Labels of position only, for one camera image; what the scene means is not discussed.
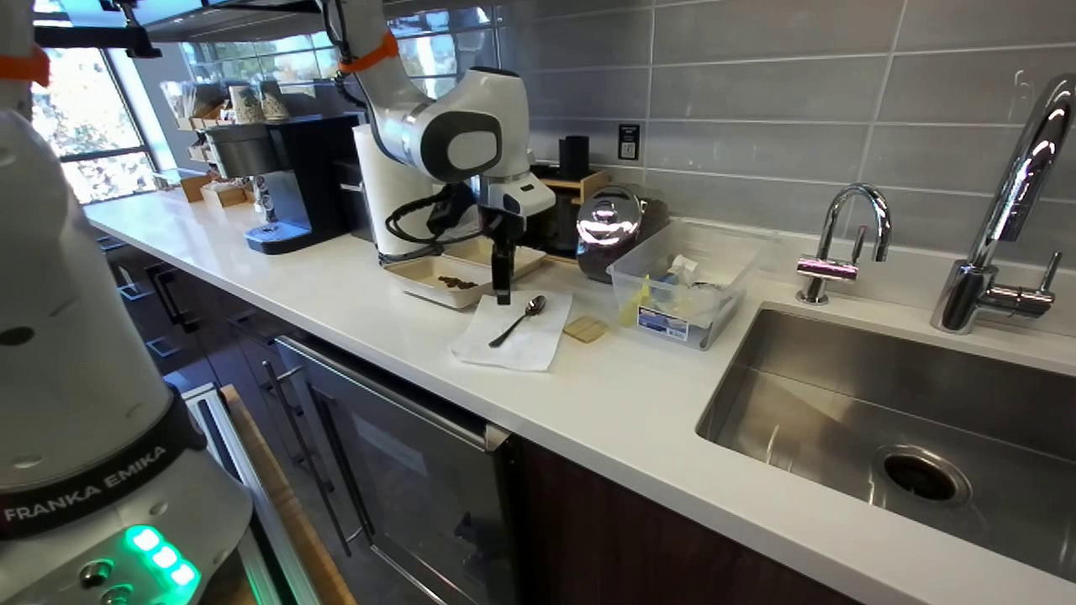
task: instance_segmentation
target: white countertop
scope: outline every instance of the white countertop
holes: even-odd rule
[[[101,233],[852,599],[1076,603],[1074,580],[697,436],[697,419],[760,305],[1076,376],[1074,272],[1058,275],[1058,305],[1046,319],[980,323],[969,336],[947,336],[930,329],[927,317],[950,256],[890,249],[890,262],[864,262],[855,288],[833,288],[828,305],[803,305],[794,294],[790,259],[812,249],[812,240],[780,235],[771,268],[756,272],[711,351],[616,329],[598,344],[562,340],[551,374],[510,374],[450,361],[447,351],[467,317],[403,294],[362,240],[343,235],[289,256],[260,256],[242,240],[255,224],[250,207],[188,205],[176,193],[92,205],[86,214]],[[1031,283],[1035,272],[1006,268],[1006,283]],[[551,262],[524,286],[574,293],[574,317],[607,317],[613,293],[583,279],[570,262]]]

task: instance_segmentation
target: faucet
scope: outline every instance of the faucet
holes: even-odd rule
[[[822,218],[822,227],[819,227],[818,256],[797,259],[797,272],[808,275],[808,286],[799,288],[799,299],[810,302],[810,305],[828,302],[822,283],[833,283],[833,279],[837,283],[855,283],[857,279],[857,262],[859,262],[859,251],[864,251],[868,227],[857,233],[855,249],[852,249],[852,262],[833,262],[829,259],[829,243],[833,243],[833,233],[837,233],[839,207],[847,203],[855,203],[855,197],[868,203],[872,210],[874,210],[874,262],[883,262],[886,235],[894,233],[894,214],[890,214],[890,207],[886,207],[886,203],[883,203],[883,196],[878,189],[872,189],[864,182],[852,182],[828,205],[828,218]]]
[[[986,221],[964,259],[954,259],[939,310],[936,327],[947,331],[964,331],[977,310],[1001,310],[1013,317],[1042,317],[1051,305],[1048,283],[1063,262],[1063,251],[1051,256],[1042,283],[1035,288],[996,283],[1000,268],[993,266],[1000,243],[1014,243],[1025,214],[1031,210],[1046,178],[1063,150],[1076,112],[1076,74],[1054,77],[1030,123],[1017,133],[1006,178],[986,210]]]

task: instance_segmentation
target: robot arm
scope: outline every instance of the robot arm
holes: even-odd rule
[[[528,95],[518,74],[469,69],[447,97],[429,100],[411,84],[398,36],[379,0],[327,0],[330,28],[343,46],[343,74],[353,74],[370,100],[376,145],[393,161],[447,182],[469,186],[493,240],[493,293],[510,294],[514,243],[524,218],[551,207],[555,196],[531,176]]]
[[[147,361],[26,123],[30,82],[46,82],[30,0],[0,0],[0,603],[177,603],[240,544],[250,496]],[[180,544],[185,586],[122,550],[137,524]]]

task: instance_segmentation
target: coffee machine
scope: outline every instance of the coffee machine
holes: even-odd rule
[[[250,249],[279,256],[358,224],[357,193],[338,189],[358,163],[353,123],[343,113],[206,132],[219,176],[245,178],[264,214],[245,233]]]

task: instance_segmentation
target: sink drain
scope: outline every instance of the sink drain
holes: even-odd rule
[[[894,448],[881,457],[881,466],[896,488],[924,502],[959,502],[969,495],[969,476],[924,448]]]

